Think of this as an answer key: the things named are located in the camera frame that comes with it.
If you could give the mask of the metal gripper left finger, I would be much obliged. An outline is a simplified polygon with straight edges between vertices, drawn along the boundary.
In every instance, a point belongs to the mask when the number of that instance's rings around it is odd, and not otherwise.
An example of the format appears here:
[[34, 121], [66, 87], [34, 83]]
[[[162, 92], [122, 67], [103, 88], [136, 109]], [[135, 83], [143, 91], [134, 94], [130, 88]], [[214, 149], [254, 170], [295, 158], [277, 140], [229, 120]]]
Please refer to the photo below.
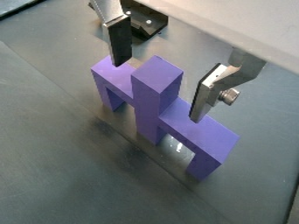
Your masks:
[[102, 22], [115, 67], [132, 57], [131, 17], [124, 13], [120, 0], [90, 0]]

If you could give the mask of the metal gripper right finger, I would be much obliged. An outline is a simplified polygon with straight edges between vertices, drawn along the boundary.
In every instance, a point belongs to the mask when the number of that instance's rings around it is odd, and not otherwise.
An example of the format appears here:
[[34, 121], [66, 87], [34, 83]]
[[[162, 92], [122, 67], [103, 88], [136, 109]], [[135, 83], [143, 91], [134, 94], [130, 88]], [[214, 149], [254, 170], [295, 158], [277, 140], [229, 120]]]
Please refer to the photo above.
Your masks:
[[235, 89], [241, 84], [253, 81], [266, 61], [255, 55], [235, 48], [229, 57], [229, 66], [221, 63], [202, 77], [190, 110], [190, 118], [198, 123], [218, 102], [231, 105], [239, 97]]

